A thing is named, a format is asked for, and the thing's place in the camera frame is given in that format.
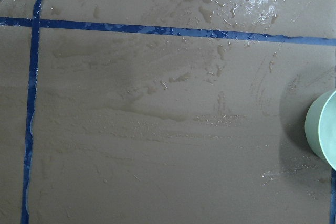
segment blue tape line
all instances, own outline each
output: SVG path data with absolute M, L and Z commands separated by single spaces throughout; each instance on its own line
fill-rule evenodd
M 318 37 L 288 37 L 284 35 L 246 33 L 242 31 L 219 31 L 193 28 L 91 23 L 49 19 L 42 19 L 41 27 L 336 46 L 336 39 Z
M 0 26 L 32 26 L 30 18 L 0 17 Z
M 330 224 L 336 224 L 336 170 L 331 172 Z
M 35 112 L 41 3 L 42 0 L 36 0 L 33 9 L 33 19 L 31 21 L 32 31 L 31 31 L 31 44 L 30 44 L 30 64 L 29 64 L 29 80 L 28 80 L 28 96 L 27 96 L 26 139 L 25 139 L 26 153 L 24 158 L 24 169 L 23 169 L 21 224 L 29 223 L 28 187 L 30 180 L 30 165 L 32 163 L 31 156 L 33 154 L 33 132 L 31 126 Z

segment blue grid line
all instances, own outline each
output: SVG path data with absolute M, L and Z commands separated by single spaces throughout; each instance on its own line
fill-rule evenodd
M 35 112 L 36 84 L 38 71 L 38 45 L 40 34 L 40 11 L 42 0 L 36 0 L 33 9 L 33 19 L 31 20 L 31 42 L 30 42 L 30 63 L 29 63 L 29 80 L 27 93 L 27 118 L 26 118 L 26 152 L 24 157 L 23 169 L 23 190 L 22 190 L 22 207 L 21 207 L 21 224 L 29 223 L 28 210 L 28 187 L 30 180 L 30 166 L 33 155 L 33 132 L 32 122 Z
M 0 17 L 0 26 L 24 26 L 32 28 L 28 97 L 27 97 L 27 120 L 26 120 L 26 139 L 25 139 L 26 153 L 24 159 L 24 182 L 23 182 L 23 195 L 22 195 L 21 224 L 29 223 L 28 186 L 30 180 L 30 165 L 32 162 L 31 158 L 33 151 L 33 132 L 31 124 L 35 112 L 40 27 L 336 46 L 336 39 L 327 39 L 320 37 L 288 37 L 284 35 L 246 33 L 240 31 L 220 31 L 210 29 L 141 26 L 141 25 L 40 19 L 41 2 L 42 0 L 36 0 L 33 9 L 33 19 Z M 330 224 L 335 223 L 336 223 L 336 171 L 333 169 L 331 174 Z
M 0 17 L 0 25 L 31 26 L 31 20 L 24 18 Z M 242 31 L 221 31 L 210 29 L 163 27 L 163 26 L 141 26 L 141 25 L 79 22 L 79 21 L 52 20 L 52 19 L 41 19 L 40 26 L 43 28 L 112 31 L 121 33 L 157 34 L 157 35 L 173 35 L 173 36 L 185 36 L 185 37 L 237 39 L 237 40 L 321 45 L 321 46 L 336 46 L 336 39 L 327 39 L 319 37 L 288 37 L 285 35 L 246 33 Z
M 336 224 L 336 170 L 331 172 L 330 223 Z

